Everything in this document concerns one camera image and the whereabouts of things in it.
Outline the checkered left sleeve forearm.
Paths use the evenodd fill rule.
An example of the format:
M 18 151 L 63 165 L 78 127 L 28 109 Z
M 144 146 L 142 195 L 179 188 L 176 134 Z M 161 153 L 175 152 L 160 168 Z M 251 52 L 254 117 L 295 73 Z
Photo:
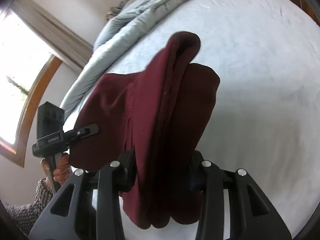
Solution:
M 11 219 L 25 235 L 29 235 L 31 228 L 53 197 L 47 180 L 47 178 L 42 178 L 38 181 L 35 198 L 31 203 L 19 206 L 5 204 L 4 206 Z

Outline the person left hand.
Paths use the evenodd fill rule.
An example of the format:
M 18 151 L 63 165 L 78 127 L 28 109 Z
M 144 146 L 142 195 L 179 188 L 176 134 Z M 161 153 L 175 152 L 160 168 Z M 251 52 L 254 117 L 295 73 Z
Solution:
M 63 153 L 57 168 L 53 171 L 53 181 L 59 183 L 60 185 L 62 185 L 72 173 L 71 166 L 68 163 L 68 157 L 69 155 L 67 153 Z M 48 162 L 42 159 L 41 167 L 44 173 L 47 175 L 46 184 L 48 187 L 51 187 L 51 183 L 48 178 L 49 171 L 50 171 L 50 166 Z

